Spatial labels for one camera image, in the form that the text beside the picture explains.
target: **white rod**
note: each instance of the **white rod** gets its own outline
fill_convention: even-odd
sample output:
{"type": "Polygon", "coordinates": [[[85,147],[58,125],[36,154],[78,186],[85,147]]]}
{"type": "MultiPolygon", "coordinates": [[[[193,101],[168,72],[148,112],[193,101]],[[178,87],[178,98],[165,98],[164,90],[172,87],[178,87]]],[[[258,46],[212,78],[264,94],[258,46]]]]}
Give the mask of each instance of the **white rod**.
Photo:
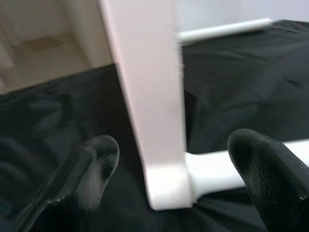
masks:
{"type": "Polygon", "coordinates": [[[262,18],[218,27],[183,31],[178,33],[178,39],[182,44],[188,44],[189,42],[196,42],[199,40],[212,39],[226,35],[261,30],[265,27],[270,26],[271,23],[272,20],[270,18],[262,18]]]}
{"type": "MultiPolygon", "coordinates": [[[[309,140],[284,143],[300,160],[309,166],[309,140]]],[[[191,177],[195,200],[205,194],[244,187],[228,151],[205,155],[186,153],[187,170],[191,177]]]]}

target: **white wall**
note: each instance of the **white wall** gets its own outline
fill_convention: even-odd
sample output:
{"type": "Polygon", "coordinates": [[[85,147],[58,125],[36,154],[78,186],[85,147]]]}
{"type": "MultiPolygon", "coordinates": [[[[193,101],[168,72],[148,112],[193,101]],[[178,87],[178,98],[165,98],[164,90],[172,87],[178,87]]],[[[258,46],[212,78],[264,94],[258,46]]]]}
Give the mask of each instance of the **white wall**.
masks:
{"type": "Polygon", "coordinates": [[[0,8],[22,41],[68,31],[61,0],[0,0],[0,8]]]}
{"type": "Polygon", "coordinates": [[[309,0],[177,0],[179,31],[263,17],[309,21],[309,0]]]}
{"type": "Polygon", "coordinates": [[[73,32],[92,67],[112,63],[97,0],[65,0],[73,32]]]}

